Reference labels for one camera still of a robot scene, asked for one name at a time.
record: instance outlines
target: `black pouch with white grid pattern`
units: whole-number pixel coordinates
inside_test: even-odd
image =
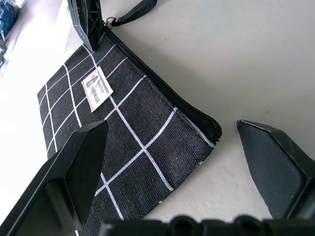
[[[97,67],[113,94],[93,113],[81,84]],[[108,27],[95,52],[81,46],[38,93],[50,158],[81,125],[109,124],[89,219],[73,235],[97,235],[103,219],[141,219],[215,147],[219,124],[175,93]]]

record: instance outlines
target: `black zipper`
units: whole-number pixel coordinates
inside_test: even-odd
[[[178,95],[160,76],[158,76],[151,68],[149,68],[137,55],[135,55],[111,30],[104,24],[104,33],[126,54],[126,56],[136,64],[149,78],[152,79],[153,83],[163,92],[163,94],[174,104],[178,109],[181,110],[212,142],[216,143],[222,136],[222,129],[218,122],[197,108],[193,107],[187,101],[185,101],[180,95]]]

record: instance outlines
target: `white label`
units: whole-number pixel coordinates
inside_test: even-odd
[[[95,111],[113,93],[100,67],[81,83],[89,101],[91,112]]]

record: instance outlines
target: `white table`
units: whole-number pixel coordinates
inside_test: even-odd
[[[122,16],[138,2],[103,0],[103,18]],[[29,1],[13,29],[4,74],[1,69],[0,222],[46,161],[36,94],[81,44],[60,5]],[[282,129],[315,157],[314,8],[313,0],[158,0],[150,14],[113,29],[223,129],[210,157],[146,218],[270,217],[236,120]]]

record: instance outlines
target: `wrist strap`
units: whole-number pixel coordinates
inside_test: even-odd
[[[157,0],[142,0],[137,6],[135,6],[130,12],[122,17],[109,17],[106,20],[106,24],[110,27],[117,27],[123,24],[134,21],[148,12],[150,12],[157,4]]]

